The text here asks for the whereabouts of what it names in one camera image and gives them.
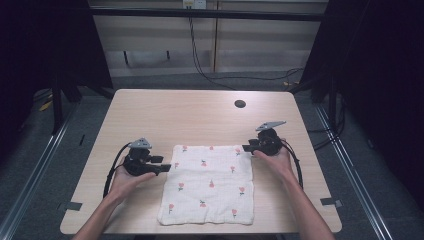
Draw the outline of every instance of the wire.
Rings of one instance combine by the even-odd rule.
[[[345,127],[345,121],[346,121],[345,120],[345,118],[346,118],[346,116],[345,116],[346,103],[344,101],[344,98],[342,98],[340,101],[341,101],[341,109],[340,109],[340,112],[339,112],[339,122],[337,124],[337,128],[334,129],[335,134],[330,139],[327,139],[325,141],[322,141],[320,143],[315,144],[314,145],[315,151],[318,151],[318,150],[322,149],[323,147],[327,146],[329,143],[334,142],[342,134],[344,127]]]
[[[117,169],[118,167],[122,166],[122,164],[121,164],[121,165],[118,165],[117,167],[115,167],[116,162],[118,162],[119,156],[121,156],[121,153],[122,153],[122,152],[125,150],[125,148],[127,148],[127,147],[128,147],[128,145],[130,145],[130,144],[131,144],[131,143],[127,143],[127,144],[125,144],[125,145],[121,148],[121,150],[119,150],[118,154],[116,155],[115,161],[113,161],[112,167],[110,168],[110,170],[109,170],[109,174],[107,175],[107,178],[106,178],[105,188],[104,188],[104,190],[103,190],[103,198],[105,198],[105,197],[106,197],[106,195],[109,193],[109,186],[110,186],[110,182],[112,181],[113,173],[116,171],[116,169]]]
[[[200,61],[199,61],[199,57],[198,57],[198,54],[197,54],[197,47],[196,47],[196,41],[195,41],[195,37],[194,37],[194,27],[193,27],[193,19],[192,18],[189,18],[189,23],[190,23],[190,35],[191,35],[192,55],[193,55],[194,66],[196,67],[197,72],[212,84],[215,84],[215,85],[218,85],[218,86],[221,86],[221,87],[225,87],[225,88],[228,88],[228,89],[231,89],[231,90],[236,90],[236,89],[234,89],[230,86],[214,82],[213,80],[253,79],[253,80],[263,80],[263,81],[275,81],[275,80],[287,78],[288,86],[284,90],[284,91],[286,91],[290,86],[290,82],[288,80],[288,77],[297,73],[298,71],[304,70],[304,68],[289,69],[284,76],[274,77],[274,78],[259,78],[259,77],[245,77],[245,76],[240,76],[240,77],[210,77],[210,76],[206,76],[206,74],[202,70],[202,67],[201,67],[201,64],[200,64]]]
[[[302,176],[302,169],[300,168],[300,163],[299,163],[300,160],[296,157],[296,154],[294,153],[292,146],[290,146],[290,144],[285,139],[281,139],[281,141],[283,141],[285,143],[285,144],[283,144],[283,147],[285,149],[287,149],[287,151],[289,151],[289,153],[293,157],[294,164],[296,165],[297,178],[298,178],[298,181],[299,181],[299,185],[303,189],[303,176]]]

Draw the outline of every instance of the white cloth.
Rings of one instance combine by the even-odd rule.
[[[253,223],[251,154],[242,146],[174,147],[158,220]]]

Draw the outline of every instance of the small flower pattern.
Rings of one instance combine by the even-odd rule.
[[[240,196],[242,196],[242,195],[244,195],[244,187],[239,187],[239,190],[240,190]]]
[[[178,183],[178,192],[184,189],[184,183]]]
[[[172,204],[172,203],[169,204],[169,206],[168,206],[168,209],[169,209],[168,214],[171,214],[173,208],[174,208],[174,204]]]
[[[189,146],[182,146],[182,152],[183,153],[185,153],[185,152],[187,152],[188,150],[189,150]],[[209,148],[209,150],[210,151],[219,151],[218,150],[218,148],[217,147],[214,147],[214,146],[209,146],[209,147],[206,147],[206,149],[208,149]],[[239,148],[239,147],[235,147],[235,148],[233,148],[233,150],[231,150],[231,149],[229,149],[229,152],[228,152],[228,154],[234,154],[235,153],[235,156],[236,157],[238,157],[238,156],[240,156],[241,155],[241,152],[242,152],[242,150]],[[208,165],[207,165],[207,161],[210,161],[211,159],[209,159],[209,158],[206,158],[206,159],[200,159],[200,166],[199,165],[197,165],[197,166],[199,166],[199,168],[202,168],[202,167],[207,167]],[[234,172],[237,170],[236,168],[237,168],[237,163],[238,163],[238,161],[240,161],[240,158],[234,158],[234,160],[235,161],[237,161],[237,162],[233,162],[232,164],[233,165],[230,165],[229,166],[229,169],[231,170],[231,173],[232,174],[234,174]],[[183,161],[180,159],[180,161],[179,162],[175,162],[174,163],[174,169],[177,169],[177,168],[179,168],[179,167],[181,167],[182,165],[181,165],[181,163],[182,163]],[[220,188],[222,187],[221,185],[215,185],[215,183],[214,183],[214,181],[213,181],[213,179],[210,179],[210,181],[207,181],[206,180],[206,184],[208,184],[208,186],[209,186],[209,188],[208,187],[206,187],[205,185],[203,185],[203,186],[205,186],[206,187],[206,189],[216,189],[217,191],[219,191],[220,190]],[[178,186],[177,186],[177,188],[178,188],[178,192],[180,192],[180,191],[182,191],[182,190],[184,190],[184,187],[185,187],[185,183],[184,182],[179,182],[178,183]],[[245,186],[239,186],[238,187],[238,190],[239,191],[234,191],[232,194],[234,194],[235,196],[237,196],[237,194],[240,196],[240,197],[242,197],[242,196],[244,196],[244,195],[246,195],[246,187]],[[245,199],[245,197],[243,197],[243,198],[239,198],[238,200],[236,200],[236,201],[244,201],[244,199]],[[200,209],[202,209],[202,208],[208,208],[208,205],[206,205],[206,202],[208,201],[208,199],[205,199],[205,198],[203,198],[203,199],[199,199],[199,210]],[[174,205],[174,203],[175,203],[175,201],[173,202],[173,203],[170,203],[169,205],[168,205],[168,214],[171,214],[171,212],[174,210],[174,208],[175,208],[175,205]],[[231,209],[231,214],[233,215],[233,218],[235,219],[236,217],[237,217],[237,215],[238,215],[238,210],[237,209]]]
[[[234,219],[236,219],[236,216],[237,216],[237,209],[233,209],[233,210],[231,210],[231,212],[233,213],[233,217],[234,217]]]

